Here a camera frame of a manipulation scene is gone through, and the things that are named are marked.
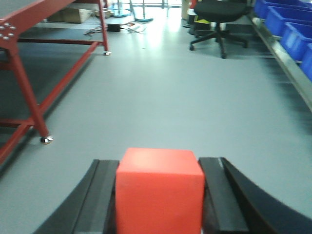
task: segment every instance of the orange box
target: orange box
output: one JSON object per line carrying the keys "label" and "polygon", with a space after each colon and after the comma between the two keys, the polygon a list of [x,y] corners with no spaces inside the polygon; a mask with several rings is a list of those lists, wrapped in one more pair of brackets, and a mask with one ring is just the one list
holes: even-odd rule
{"label": "orange box", "polygon": [[192,151],[128,149],[116,176],[117,234],[200,234],[204,181]]}

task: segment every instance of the gray floor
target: gray floor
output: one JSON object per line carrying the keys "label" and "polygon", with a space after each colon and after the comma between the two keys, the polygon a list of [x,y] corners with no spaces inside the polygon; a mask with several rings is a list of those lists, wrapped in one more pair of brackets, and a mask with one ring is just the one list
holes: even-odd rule
{"label": "gray floor", "polygon": [[[42,146],[37,135],[28,137],[12,154],[0,178],[0,233],[31,233],[94,158],[121,159],[129,147],[226,157],[312,217],[311,112],[261,40],[245,36],[248,49],[225,44],[228,59],[219,57],[213,40],[191,52],[193,37],[180,25],[179,9],[170,9],[169,18],[159,10],[144,33],[109,33],[113,54],[104,57],[98,48],[46,116],[55,141]],[[39,100],[83,50],[21,44]],[[14,79],[6,78],[9,72],[0,76],[0,117],[22,117]]]}

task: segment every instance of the power adapter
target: power adapter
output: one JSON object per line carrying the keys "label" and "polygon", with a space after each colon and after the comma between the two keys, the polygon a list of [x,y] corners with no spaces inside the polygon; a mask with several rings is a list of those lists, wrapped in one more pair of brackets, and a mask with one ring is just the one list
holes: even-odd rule
{"label": "power adapter", "polygon": [[107,25],[108,32],[120,32],[120,24],[109,23]]}

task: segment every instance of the red steel beam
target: red steel beam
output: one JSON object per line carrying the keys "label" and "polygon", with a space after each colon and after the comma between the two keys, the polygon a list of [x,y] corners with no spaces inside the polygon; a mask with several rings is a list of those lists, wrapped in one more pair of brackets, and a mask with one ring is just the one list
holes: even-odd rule
{"label": "red steel beam", "polygon": [[99,45],[103,44],[103,42],[101,40],[73,40],[73,39],[28,39],[28,38],[20,38],[19,42],[73,44],[73,45],[92,45],[94,42],[98,42]]}
{"label": "red steel beam", "polygon": [[4,146],[0,148],[0,165],[5,161],[20,139],[27,133],[31,125],[23,123],[17,127]]}
{"label": "red steel beam", "polygon": [[18,54],[12,55],[10,54],[10,51],[8,54],[9,62],[12,65],[12,71],[17,79],[19,87],[31,112],[31,116],[34,119],[35,128],[39,131],[39,134],[42,137],[46,137],[49,135],[49,132],[43,120],[42,113],[38,107],[35,94],[29,83],[23,64],[20,60],[20,56]]}
{"label": "red steel beam", "polygon": [[40,110],[44,113],[58,97],[64,87],[72,80],[77,71],[82,67],[85,61],[90,57],[92,52],[98,46],[97,41],[94,41],[89,49],[81,56],[81,58],[75,63],[72,69],[64,76],[64,78],[57,84],[57,86],[51,91],[46,99],[40,104]]}
{"label": "red steel beam", "polygon": [[0,126],[1,127],[8,127],[8,128],[16,128],[21,124],[28,124],[33,126],[34,122],[31,118],[24,120],[24,119],[8,119],[8,118],[0,118]]}

